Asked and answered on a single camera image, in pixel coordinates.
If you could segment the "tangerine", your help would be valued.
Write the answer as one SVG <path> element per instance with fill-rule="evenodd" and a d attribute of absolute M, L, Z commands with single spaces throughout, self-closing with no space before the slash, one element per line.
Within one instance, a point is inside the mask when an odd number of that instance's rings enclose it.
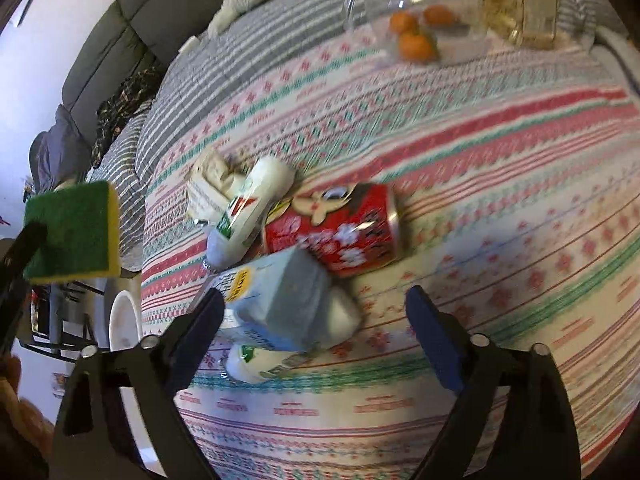
<path fill-rule="evenodd" d="M 399 56 L 410 63 L 431 63 L 439 59 L 436 44 L 417 32 L 404 32 L 398 38 Z"/>
<path fill-rule="evenodd" d="M 431 27 L 450 27 L 459 23 L 453 10 L 443 4 L 432 4 L 423 11 L 424 22 Z"/>
<path fill-rule="evenodd" d="M 394 12 L 388 20 L 388 30 L 391 34 L 401 36 L 403 34 L 416 34 L 420 29 L 419 21 L 414 14 L 408 11 Z"/>

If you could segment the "grey striped quilt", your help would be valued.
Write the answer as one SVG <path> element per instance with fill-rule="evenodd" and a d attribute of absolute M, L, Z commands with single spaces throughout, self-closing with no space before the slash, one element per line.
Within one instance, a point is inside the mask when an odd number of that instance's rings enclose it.
<path fill-rule="evenodd" d="M 639 148 L 629 92 L 578 44 L 494 41 L 451 66 L 392 62 L 368 26 L 344 32 L 342 0 L 273 1 L 171 64 L 94 172 L 120 199 L 120 262 L 141 270 L 172 229 L 146 228 L 171 170 L 216 148 L 247 169 L 273 155 L 305 190 L 393 185 L 409 255 L 535 204 Z"/>

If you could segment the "glass jar with cork lid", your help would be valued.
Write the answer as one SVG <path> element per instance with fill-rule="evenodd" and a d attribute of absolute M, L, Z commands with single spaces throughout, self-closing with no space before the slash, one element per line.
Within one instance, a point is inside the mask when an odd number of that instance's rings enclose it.
<path fill-rule="evenodd" d="M 345 0 L 347 30 L 356 28 L 358 4 L 378 47 L 394 61 L 448 66 L 488 53 L 480 0 Z"/>

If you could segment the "white charger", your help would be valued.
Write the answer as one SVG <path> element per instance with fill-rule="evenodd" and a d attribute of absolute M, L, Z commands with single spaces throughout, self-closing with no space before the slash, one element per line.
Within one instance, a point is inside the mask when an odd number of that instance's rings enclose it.
<path fill-rule="evenodd" d="M 197 36 L 191 36 L 186 42 L 179 48 L 178 53 L 183 54 L 193 50 L 200 45 L 200 40 Z"/>

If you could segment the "light blue milk carton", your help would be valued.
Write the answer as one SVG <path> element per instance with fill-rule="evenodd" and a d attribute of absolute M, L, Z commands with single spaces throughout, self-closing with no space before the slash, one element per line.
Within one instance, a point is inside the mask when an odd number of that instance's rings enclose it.
<path fill-rule="evenodd" d="M 362 313 L 310 252 L 292 247 L 211 276 L 198 304 L 216 289 L 224 300 L 219 333 L 272 351 L 326 350 L 349 339 Z"/>

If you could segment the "red milk can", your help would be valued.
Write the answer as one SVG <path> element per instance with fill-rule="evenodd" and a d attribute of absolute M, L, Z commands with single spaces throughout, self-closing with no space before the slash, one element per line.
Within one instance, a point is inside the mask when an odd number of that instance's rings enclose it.
<path fill-rule="evenodd" d="M 305 248 L 339 278 L 378 270 L 401 255 L 392 189 L 381 183 L 335 185 L 274 205 L 262 224 L 262 247 L 273 254 Z"/>

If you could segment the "white trash bin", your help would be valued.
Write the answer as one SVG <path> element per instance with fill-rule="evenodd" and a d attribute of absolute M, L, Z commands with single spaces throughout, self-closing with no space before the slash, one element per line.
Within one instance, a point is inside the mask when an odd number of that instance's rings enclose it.
<path fill-rule="evenodd" d="M 108 320 L 108 343 L 111 351 L 134 348 L 142 339 L 140 306 L 128 290 L 119 292 Z"/>

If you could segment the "purple jacket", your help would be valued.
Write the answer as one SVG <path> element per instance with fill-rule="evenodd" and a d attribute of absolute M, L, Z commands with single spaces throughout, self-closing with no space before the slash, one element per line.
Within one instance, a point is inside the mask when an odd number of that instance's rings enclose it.
<path fill-rule="evenodd" d="M 89 171 L 90 145 L 63 105 L 55 111 L 54 125 L 32 141 L 29 167 L 37 194 L 53 191 L 70 179 L 83 178 Z"/>

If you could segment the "white yogurt bottle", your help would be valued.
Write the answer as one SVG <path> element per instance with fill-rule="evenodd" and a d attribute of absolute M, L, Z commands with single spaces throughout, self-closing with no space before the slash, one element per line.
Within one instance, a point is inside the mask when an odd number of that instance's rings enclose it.
<path fill-rule="evenodd" d="M 288 192 L 295 171 L 273 156 L 256 162 L 207 237 L 206 261 L 215 271 L 238 264 L 258 237 L 269 208 Z"/>
<path fill-rule="evenodd" d="M 258 385 L 280 378 L 311 361 L 320 349 L 303 352 L 272 351 L 247 344 L 234 344 L 224 363 L 227 375 L 237 382 Z"/>

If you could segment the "white printed snack bag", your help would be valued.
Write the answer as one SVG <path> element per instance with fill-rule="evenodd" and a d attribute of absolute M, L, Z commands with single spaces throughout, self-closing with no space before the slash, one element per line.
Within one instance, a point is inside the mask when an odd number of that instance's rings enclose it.
<path fill-rule="evenodd" d="M 217 223 L 238 194 L 245 177 L 234 172 L 214 148 L 206 148 L 186 179 L 186 214 L 197 226 Z"/>

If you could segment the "patterned tablecloth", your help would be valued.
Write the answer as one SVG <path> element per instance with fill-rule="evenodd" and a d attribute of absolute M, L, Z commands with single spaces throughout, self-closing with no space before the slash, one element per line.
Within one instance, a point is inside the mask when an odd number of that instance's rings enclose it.
<path fill-rule="evenodd" d="M 639 402 L 639 99 L 579 44 L 493 44 L 448 68 L 390 64 L 369 27 L 266 73 L 178 130 L 146 185 L 142 314 L 149 333 L 186 310 L 206 239 L 184 184 L 213 148 L 243 169 L 274 155 L 300 189 L 392 187 L 402 257 L 346 285 L 350 341 L 277 382 L 246 386 L 215 344 L 178 395 L 225 479 L 405 479 L 454 399 L 404 313 L 419 285 L 497 344 L 552 351 L 585 474 Z"/>

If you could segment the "grey sofa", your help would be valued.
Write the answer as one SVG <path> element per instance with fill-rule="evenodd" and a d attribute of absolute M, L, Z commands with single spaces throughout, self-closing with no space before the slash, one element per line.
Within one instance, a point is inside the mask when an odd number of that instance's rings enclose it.
<path fill-rule="evenodd" d="M 129 76 L 164 70 L 179 47 L 204 32 L 222 0 L 114 0 L 96 22 L 62 88 L 62 105 L 90 144 L 99 106 Z"/>

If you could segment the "dark plaid shirt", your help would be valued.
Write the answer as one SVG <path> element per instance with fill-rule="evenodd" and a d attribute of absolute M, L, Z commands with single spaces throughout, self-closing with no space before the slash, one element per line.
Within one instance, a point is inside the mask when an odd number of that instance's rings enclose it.
<path fill-rule="evenodd" d="M 138 109 L 156 96 L 165 71 L 157 66 L 139 70 L 125 79 L 116 92 L 96 111 L 96 140 L 91 151 L 92 168 L 101 165 L 104 155 L 122 133 Z"/>

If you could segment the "green yellow sponge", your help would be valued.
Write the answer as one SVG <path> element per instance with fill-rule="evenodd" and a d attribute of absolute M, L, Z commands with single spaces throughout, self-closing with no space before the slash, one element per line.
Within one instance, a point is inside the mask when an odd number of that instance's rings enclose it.
<path fill-rule="evenodd" d="M 24 223 L 47 230 L 24 271 L 32 284 L 120 273 L 119 204 L 111 183 L 89 182 L 40 194 L 27 202 Z"/>

